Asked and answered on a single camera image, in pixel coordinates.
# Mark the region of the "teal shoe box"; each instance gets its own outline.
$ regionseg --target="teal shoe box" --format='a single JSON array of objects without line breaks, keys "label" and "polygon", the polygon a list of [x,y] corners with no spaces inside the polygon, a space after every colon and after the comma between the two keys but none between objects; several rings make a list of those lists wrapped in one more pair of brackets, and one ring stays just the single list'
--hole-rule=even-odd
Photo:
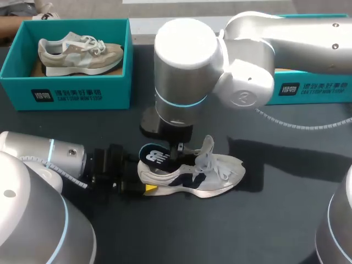
[{"label": "teal shoe box", "polygon": [[[345,18],[346,14],[282,15],[286,18]],[[352,75],[313,74],[297,70],[275,72],[268,105],[352,102]]]},{"label": "teal shoe box", "polygon": [[[29,77],[38,58],[39,40],[61,40],[70,31],[123,46],[122,74]],[[24,21],[18,30],[0,82],[17,111],[128,109],[132,71],[128,19],[31,20]]]}]

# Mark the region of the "floor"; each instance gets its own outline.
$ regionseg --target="floor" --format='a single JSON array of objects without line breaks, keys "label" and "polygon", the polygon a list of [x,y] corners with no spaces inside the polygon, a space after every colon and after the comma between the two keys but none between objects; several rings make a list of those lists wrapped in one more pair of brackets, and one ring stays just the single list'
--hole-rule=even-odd
[{"label": "floor", "polygon": [[130,18],[135,43],[152,43],[157,29],[177,17],[197,17],[214,31],[248,10],[270,14],[348,13],[352,0],[50,0],[62,18]]}]

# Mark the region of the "shoe box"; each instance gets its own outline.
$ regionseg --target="shoe box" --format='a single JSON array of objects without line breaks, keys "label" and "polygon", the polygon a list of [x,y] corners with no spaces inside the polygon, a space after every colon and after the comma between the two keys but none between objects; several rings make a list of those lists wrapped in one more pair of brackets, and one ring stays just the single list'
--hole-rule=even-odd
[{"label": "shoe box", "polygon": [[[122,67],[105,75],[45,76],[40,39],[61,40],[69,32],[124,48]],[[128,19],[28,20],[22,22],[0,72],[17,111],[128,109],[133,43]]]}]

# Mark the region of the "white spiral cable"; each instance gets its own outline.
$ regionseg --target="white spiral cable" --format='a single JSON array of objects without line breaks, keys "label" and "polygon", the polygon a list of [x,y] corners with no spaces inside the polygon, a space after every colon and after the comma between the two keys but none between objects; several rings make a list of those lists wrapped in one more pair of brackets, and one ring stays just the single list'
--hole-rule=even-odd
[{"label": "white spiral cable", "polygon": [[349,124],[352,122],[352,117],[351,117],[351,118],[345,119],[343,121],[333,123],[333,124],[328,124],[328,125],[316,125],[316,126],[294,125],[294,124],[289,124],[286,122],[282,122],[276,118],[273,118],[270,115],[260,111],[259,109],[255,109],[255,112],[262,115],[264,118],[270,120],[271,122],[274,122],[275,124],[282,125],[283,127],[299,129],[299,130],[308,130],[308,131],[337,128],[341,125],[346,125],[346,124]]},{"label": "white spiral cable", "polygon": [[60,174],[62,177],[65,177],[66,179],[70,180],[72,183],[80,186],[83,189],[87,189],[88,185],[86,183],[81,182],[80,180],[77,180],[70,174],[64,172],[62,169],[59,167],[55,166],[53,163],[46,161],[44,159],[38,158],[38,157],[33,157],[33,156],[23,156],[19,157],[21,161],[34,161],[34,162],[39,162],[42,163],[43,165],[47,166],[47,168],[52,169],[53,171],[57,172]]}]

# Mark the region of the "logo on box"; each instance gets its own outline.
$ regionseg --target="logo on box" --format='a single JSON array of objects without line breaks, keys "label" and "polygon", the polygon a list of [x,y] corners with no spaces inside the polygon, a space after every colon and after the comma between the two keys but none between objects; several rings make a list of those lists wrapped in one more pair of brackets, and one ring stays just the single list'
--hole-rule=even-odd
[{"label": "logo on box", "polygon": [[296,95],[299,88],[299,82],[282,84],[279,95]]},{"label": "logo on box", "polygon": [[34,99],[38,103],[53,102],[54,98],[52,97],[48,89],[34,89],[31,90],[34,96]]}]

